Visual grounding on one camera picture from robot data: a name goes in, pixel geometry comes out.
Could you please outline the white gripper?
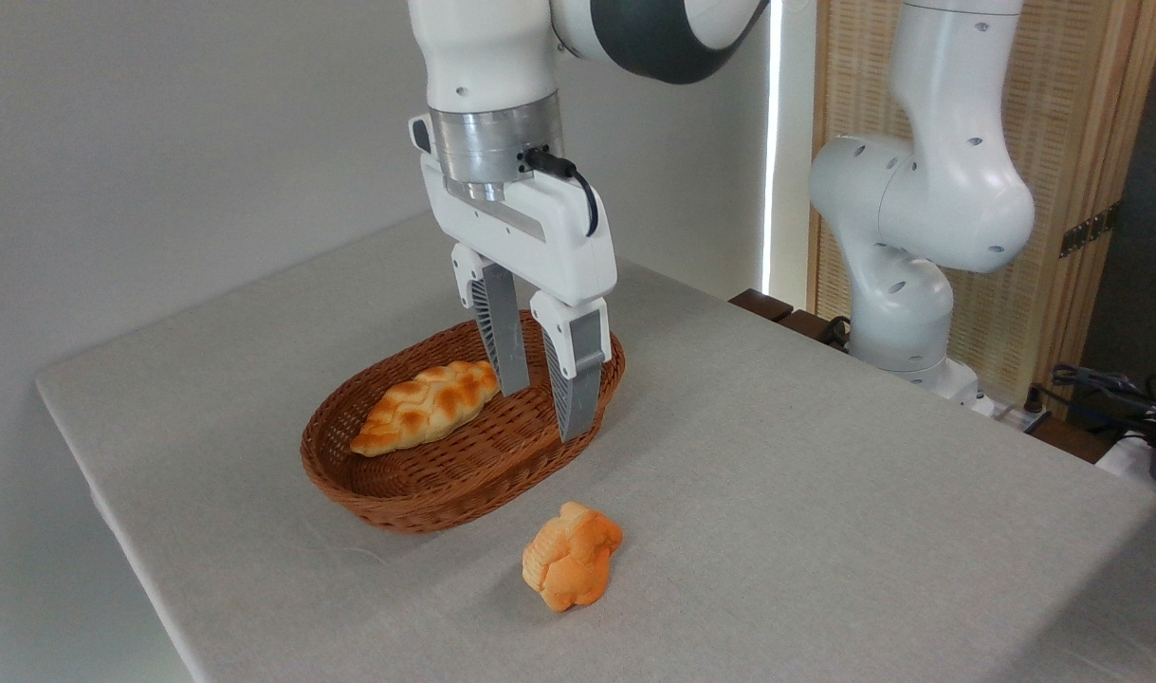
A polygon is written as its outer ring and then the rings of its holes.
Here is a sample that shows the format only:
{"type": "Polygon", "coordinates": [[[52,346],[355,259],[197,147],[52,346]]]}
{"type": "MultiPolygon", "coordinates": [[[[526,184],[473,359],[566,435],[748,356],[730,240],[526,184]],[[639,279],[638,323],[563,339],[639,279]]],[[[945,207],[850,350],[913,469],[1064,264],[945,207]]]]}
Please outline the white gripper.
{"type": "Polygon", "coordinates": [[[617,280],[612,228],[602,222],[590,236],[586,192],[551,175],[505,183],[503,200],[490,202],[452,194],[433,157],[423,155],[420,164],[435,220],[462,243],[451,252],[457,289],[473,311],[501,393],[511,398],[529,386],[514,273],[542,289],[529,306],[544,334],[560,440],[590,432],[603,363],[613,357],[600,298],[617,280]]]}

